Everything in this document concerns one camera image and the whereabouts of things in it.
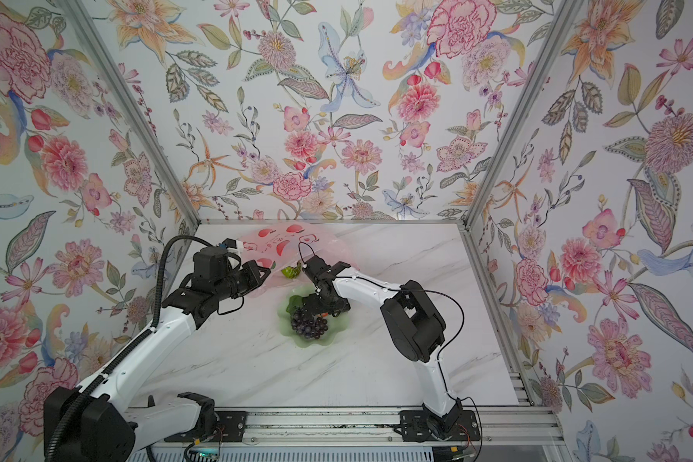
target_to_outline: wallpaper panel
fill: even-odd
[[[0,461],[44,459],[44,399],[146,325],[188,229],[118,106],[60,9],[0,2]]]
[[[86,2],[205,219],[458,218],[552,0]]]
[[[693,0],[590,0],[473,233],[580,462],[693,460]]]

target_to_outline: wall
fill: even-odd
[[[85,5],[114,59],[139,70],[129,84],[203,220],[460,217],[554,12],[178,3]]]
[[[473,231],[577,460],[693,460],[693,0],[586,3]]]
[[[44,459],[44,399],[146,324],[187,230],[52,3],[0,3],[0,461]]]

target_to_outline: pink plastic bag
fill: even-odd
[[[345,262],[356,267],[347,245],[322,225],[311,223],[263,225],[259,231],[242,236],[238,240],[244,243],[241,261],[247,262],[253,259],[258,265],[272,269],[272,274],[262,287],[251,292],[249,296],[257,297],[268,287],[281,287],[292,283],[293,280],[286,278],[281,270],[288,266],[296,266],[301,258],[298,247],[306,261],[312,256],[311,249],[308,248],[310,245],[327,264]]]

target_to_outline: black mounting plate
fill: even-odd
[[[427,414],[425,411],[401,411],[398,430],[403,433],[403,441],[423,443],[425,441],[438,441],[429,431],[426,425]],[[460,429],[462,425],[470,433],[471,441],[480,441],[480,429],[477,426],[475,413],[471,410],[462,410],[460,417],[452,427],[447,441],[464,441],[467,435]]]
[[[247,428],[246,411],[216,411],[219,425],[223,425],[223,439],[216,434],[215,440],[222,443],[240,443],[244,439],[244,430]],[[183,436],[184,433],[168,436],[164,441],[168,443],[192,443],[195,439],[190,436]]]

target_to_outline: white marble tabletop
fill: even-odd
[[[442,352],[442,365],[455,393],[478,405],[518,404],[508,370],[457,225],[323,224],[342,239],[364,273],[387,282],[420,282],[462,304],[460,336]],[[261,225],[202,225],[196,235],[211,243],[240,237]],[[174,286],[193,269],[193,243]],[[277,309],[296,285],[268,290],[247,300],[244,309],[211,316],[148,379],[132,403],[145,406],[178,393],[210,396],[219,407],[416,406],[423,402],[414,365],[397,352],[379,310],[352,303],[349,327],[329,346],[296,346],[280,334]],[[452,301],[431,295],[446,321],[445,337],[460,325]],[[238,303],[224,300],[221,310]]]

